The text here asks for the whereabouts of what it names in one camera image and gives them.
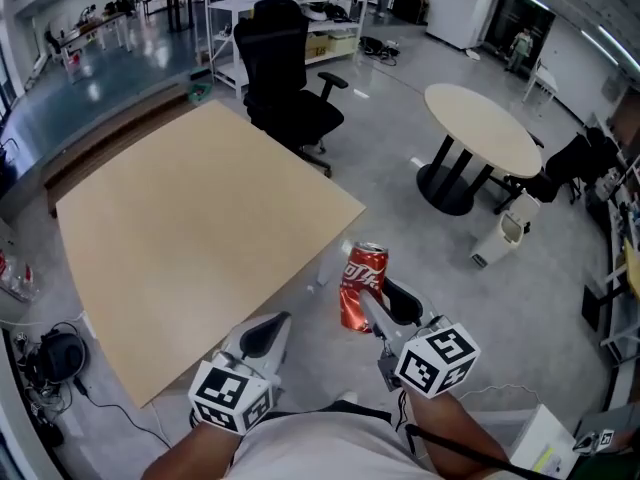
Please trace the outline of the black office chair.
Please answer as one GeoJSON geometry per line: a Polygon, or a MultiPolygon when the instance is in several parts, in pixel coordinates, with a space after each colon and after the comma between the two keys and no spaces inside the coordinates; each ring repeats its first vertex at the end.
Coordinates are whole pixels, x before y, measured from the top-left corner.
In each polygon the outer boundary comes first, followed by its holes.
{"type": "Polygon", "coordinates": [[[251,18],[233,29],[235,44],[248,76],[243,103],[251,123],[283,147],[332,176],[332,167],[307,153],[307,147],[325,151],[324,137],[344,122],[329,102],[331,90],[349,84],[323,71],[322,93],[306,89],[305,46],[309,20],[292,0],[260,0],[251,18]]]}
{"type": "Polygon", "coordinates": [[[500,180],[491,176],[494,183],[509,193],[494,209],[494,213],[499,214],[524,191],[541,203],[551,203],[563,185],[580,179],[585,187],[590,187],[611,168],[619,165],[616,144],[600,128],[588,127],[583,134],[578,133],[567,146],[550,157],[534,177],[508,175],[500,180]]]}

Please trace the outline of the white box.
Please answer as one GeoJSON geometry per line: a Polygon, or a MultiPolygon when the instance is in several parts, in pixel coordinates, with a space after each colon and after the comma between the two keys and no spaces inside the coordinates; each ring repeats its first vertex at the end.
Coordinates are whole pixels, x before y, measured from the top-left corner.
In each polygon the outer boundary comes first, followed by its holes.
{"type": "Polygon", "coordinates": [[[567,480],[578,460],[576,440],[543,404],[532,412],[509,452],[512,464],[567,480]]]}

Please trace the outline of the grey gripper device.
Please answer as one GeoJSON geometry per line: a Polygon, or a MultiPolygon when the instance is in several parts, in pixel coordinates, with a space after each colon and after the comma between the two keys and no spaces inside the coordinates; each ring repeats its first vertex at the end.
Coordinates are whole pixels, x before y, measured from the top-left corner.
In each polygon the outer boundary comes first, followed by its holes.
{"type": "Polygon", "coordinates": [[[587,432],[576,440],[572,451],[582,456],[598,454],[611,445],[614,435],[611,429],[587,432]]]}

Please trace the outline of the person's right forearm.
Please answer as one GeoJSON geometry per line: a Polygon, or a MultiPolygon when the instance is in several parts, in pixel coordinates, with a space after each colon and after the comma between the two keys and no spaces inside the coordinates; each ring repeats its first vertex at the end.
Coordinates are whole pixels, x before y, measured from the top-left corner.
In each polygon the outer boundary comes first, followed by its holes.
{"type": "MultiPolygon", "coordinates": [[[[457,442],[501,461],[508,457],[499,443],[488,434],[450,393],[426,398],[411,385],[404,384],[416,425],[424,432],[457,442]]],[[[457,454],[429,441],[427,453],[437,473],[445,480],[482,480],[496,472],[489,466],[457,454]]]]}

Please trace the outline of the white metal storage shelf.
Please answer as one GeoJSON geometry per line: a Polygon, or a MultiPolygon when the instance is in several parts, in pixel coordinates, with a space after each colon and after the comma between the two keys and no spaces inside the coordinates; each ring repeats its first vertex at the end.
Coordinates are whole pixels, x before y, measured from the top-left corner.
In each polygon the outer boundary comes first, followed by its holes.
{"type": "MultiPolygon", "coordinates": [[[[595,284],[593,291],[597,298],[613,289],[605,284],[605,277],[624,261],[623,242],[628,238],[640,252],[640,155],[626,172],[613,178],[612,187],[606,199],[604,232],[607,238],[608,272],[595,284]]],[[[627,292],[616,297],[612,303],[599,312],[599,323],[594,317],[585,319],[602,336],[599,345],[613,357],[616,366],[640,357],[640,303],[627,292]]]]}

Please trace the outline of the dark wooden steps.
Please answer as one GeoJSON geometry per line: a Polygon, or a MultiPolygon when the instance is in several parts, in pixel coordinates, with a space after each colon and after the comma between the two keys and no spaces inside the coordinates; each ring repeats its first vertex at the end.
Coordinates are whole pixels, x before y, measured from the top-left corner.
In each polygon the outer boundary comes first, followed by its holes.
{"type": "Polygon", "coordinates": [[[101,166],[195,107],[187,88],[172,84],[136,101],[63,149],[42,171],[49,215],[56,218],[57,203],[101,166]]]}

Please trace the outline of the round beige table black base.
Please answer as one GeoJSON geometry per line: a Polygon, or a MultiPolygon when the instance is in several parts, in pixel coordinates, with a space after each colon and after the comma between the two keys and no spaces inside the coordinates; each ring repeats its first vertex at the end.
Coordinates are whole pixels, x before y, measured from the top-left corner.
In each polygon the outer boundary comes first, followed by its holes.
{"type": "Polygon", "coordinates": [[[423,198],[451,216],[469,213],[475,195],[496,170],[531,179],[542,169],[538,146],[504,108],[468,88],[437,83],[424,103],[445,136],[435,157],[416,175],[423,198]]]}

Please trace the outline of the cream storage box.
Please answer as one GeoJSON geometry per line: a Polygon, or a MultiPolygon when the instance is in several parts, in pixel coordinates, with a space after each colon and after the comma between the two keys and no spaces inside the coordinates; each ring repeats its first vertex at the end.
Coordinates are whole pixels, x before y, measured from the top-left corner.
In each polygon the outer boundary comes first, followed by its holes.
{"type": "Polygon", "coordinates": [[[357,47],[354,31],[331,31],[328,33],[328,51],[337,56],[352,54],[357,47]]]}

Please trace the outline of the large clear water bottle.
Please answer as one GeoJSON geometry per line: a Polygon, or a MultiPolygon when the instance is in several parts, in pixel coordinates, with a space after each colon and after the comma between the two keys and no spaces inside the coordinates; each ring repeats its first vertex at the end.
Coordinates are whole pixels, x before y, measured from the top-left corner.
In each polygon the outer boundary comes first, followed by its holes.
{"type": "Polygon", "coordinates": [[[34,271],[21,257],[0,249],[0,288],[22,302],[37,295],[34,271]]]}

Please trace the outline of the green basket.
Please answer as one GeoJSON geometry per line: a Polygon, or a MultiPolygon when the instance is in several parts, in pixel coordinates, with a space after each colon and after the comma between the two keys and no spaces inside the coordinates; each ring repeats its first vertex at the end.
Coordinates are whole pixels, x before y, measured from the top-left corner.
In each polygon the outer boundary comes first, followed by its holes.
{"type": "Polygon", "coordinates": [[[189,100],[194,104],[199,104],[207,99],[212,89],[212,73],[209,68],[194,68],[189,73],[189,100]]]}

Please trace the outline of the brown cardboard box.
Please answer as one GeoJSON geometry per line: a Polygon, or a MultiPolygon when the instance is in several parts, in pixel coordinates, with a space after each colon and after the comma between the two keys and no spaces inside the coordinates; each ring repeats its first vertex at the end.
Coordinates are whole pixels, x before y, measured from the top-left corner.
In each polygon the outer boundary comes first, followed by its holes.
{"type": "Polygon", "coordinates": [[[321,33],[309,33],[305,42],[305,59],[323,56],[329,48],[329,36],[321,33]]]}

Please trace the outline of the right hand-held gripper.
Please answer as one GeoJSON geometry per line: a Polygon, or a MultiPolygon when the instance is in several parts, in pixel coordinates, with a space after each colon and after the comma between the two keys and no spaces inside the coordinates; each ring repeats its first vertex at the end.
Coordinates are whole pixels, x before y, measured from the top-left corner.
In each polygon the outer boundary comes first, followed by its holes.
{"type": "Polygon", "coordinates": [[[387,307],[363,291],[362,311],[369,328],[382,337],[378,367],[387,388],[407,385],[435,398],[461,384],[480,357],[468,331],[444,315],[436,316],[417,292],[397,280],[385,278],[382,293],[387,307]]]}

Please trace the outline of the person's left forearm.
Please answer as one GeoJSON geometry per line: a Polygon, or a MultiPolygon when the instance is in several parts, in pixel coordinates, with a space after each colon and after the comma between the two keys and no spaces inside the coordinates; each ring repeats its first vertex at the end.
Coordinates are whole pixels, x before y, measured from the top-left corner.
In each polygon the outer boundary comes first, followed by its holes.
{"type": "Polygon", "coordinates": [[[221,480],[240,442],[236,434],[201,423],[155,460],[141,480],[221,480]]]}

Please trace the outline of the black round device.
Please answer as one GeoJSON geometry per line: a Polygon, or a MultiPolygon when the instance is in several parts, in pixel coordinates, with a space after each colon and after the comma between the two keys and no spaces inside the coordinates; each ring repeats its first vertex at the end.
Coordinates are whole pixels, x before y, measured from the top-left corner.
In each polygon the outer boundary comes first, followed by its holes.
{"type": "Polygon", "coordinates": [[[24,360],[22,372],[37,387],[57,385],[77,376],[88,358],[88,348],[77,327],[55,324],[24,360]]]}

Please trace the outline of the small yellow-topped table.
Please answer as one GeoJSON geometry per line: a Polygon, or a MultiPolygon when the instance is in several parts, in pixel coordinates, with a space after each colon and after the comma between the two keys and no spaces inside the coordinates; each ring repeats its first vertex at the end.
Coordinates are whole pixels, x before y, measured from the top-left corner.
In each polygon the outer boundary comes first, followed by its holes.
{"type": "Polygon", "coordinates": [[[584,287],[582,310],[585,319],[594,317],[595,323],[598,324],[600,309],[627,292],[640,303],[640,252],[633,247],[628,238],[623,242],[623,255],[622,264],[605,277],[605,284],[611,283],[613,287],[606,295],[597,298],[592,290],[584,287]]]}

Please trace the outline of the white trash bin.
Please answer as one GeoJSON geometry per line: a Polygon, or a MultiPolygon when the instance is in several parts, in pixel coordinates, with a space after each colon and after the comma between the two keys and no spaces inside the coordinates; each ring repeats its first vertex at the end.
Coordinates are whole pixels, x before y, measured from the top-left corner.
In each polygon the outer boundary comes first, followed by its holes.
{"type": "Polygon", "coordinates": [[[526,191],[498,213],[491,231],[472,249],[470,259],[480,268],[492,265],[516,250],[525,235],[527,225],[536,217],[541,203],[526,191]]]}

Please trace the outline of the white metal helmet shelf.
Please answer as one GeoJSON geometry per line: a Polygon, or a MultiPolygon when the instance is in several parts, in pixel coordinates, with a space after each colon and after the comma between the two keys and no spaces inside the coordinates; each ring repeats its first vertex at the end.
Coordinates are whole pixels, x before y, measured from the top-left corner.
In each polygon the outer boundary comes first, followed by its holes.
{"type": "MultiPolygon", "coordinates": [[[[248,84],[248,76],[234,41],[233,29],[240,19],[253,16],[254,4],[258,1],[260,0],[205,0],[209,68],[212,77],[234,89],[237,97],[242,95],[242,88],[248,84]]],[[[363,4],[357,4],[352,8],[355,20],[350,23],[309,21],[308,34],[328,35],[331,31],[354,31],[357,47],[349,55],[355,54],[362,34],[367,4],[368,0],[365,0],[363,4]]],[[[323,56],[305,59],[305,63],[309,65],[349,55],[337,56],[327,50],[323,56]]]]}

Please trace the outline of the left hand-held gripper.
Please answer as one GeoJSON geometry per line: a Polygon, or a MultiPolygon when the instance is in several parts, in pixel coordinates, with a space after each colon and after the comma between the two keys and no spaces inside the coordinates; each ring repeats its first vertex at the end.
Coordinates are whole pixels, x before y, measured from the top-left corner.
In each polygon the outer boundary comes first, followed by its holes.
{"type": "Polygon", "coordinates": [[[292,317],[257,316],[234,327],[204,360],[188,391],[198,421],[244,436],[275,407],[292,317]]]}

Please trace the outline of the dark glass doorway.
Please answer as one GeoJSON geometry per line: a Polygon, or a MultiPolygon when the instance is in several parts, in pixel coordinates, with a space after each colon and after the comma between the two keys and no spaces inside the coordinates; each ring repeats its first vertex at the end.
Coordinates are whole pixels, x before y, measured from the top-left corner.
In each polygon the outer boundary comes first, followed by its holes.
{"type": "Polygon", "coordinates": [[[484,44],[506,54],[515,36],[527,28],[533,40],[530,57],[537,57],[554,19],[554,13],[531,0],[497,0],[484,44]]]}

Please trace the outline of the red soda can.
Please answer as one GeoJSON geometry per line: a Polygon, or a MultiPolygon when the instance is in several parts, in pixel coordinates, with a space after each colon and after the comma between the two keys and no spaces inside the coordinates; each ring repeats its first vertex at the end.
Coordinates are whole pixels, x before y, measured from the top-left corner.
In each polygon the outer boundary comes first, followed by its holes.
{"type": "Polygon", "coordinates": [[[382,285],[389,261],[386,247],[371,242],[355,242],[348,255],[340,282],[341,324],[355,332],[370,333],[369,322],[360,303],[360,292],[382,301],[382,285]]]}

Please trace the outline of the person's white shirt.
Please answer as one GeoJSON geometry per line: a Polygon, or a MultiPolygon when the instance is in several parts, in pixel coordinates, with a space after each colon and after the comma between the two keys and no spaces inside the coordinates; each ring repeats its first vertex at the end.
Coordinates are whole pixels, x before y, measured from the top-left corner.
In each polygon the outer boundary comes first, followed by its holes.
{"type": "Polygon", "coordinates": [[[392,426],[342,412],[296,414],[258,424],[242,440],[226,480],[441,480],[392,426]]]}

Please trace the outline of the small white desk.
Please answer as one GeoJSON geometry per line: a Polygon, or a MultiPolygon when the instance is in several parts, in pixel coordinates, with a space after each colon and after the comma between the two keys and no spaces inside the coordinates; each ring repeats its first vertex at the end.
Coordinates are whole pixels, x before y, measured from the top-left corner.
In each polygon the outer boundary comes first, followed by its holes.
{"type": "Polygon", "coordinates": [[[542,63],[541,59],[538,59],[535,63],[534,69],[527,83],[522,102],[527,100],[535,85],[539,85],[542,92],[547,95],[547,99],[545,101],[546,104],[551,103],[556,97],[558,92],[556,79],[542,63]]]}

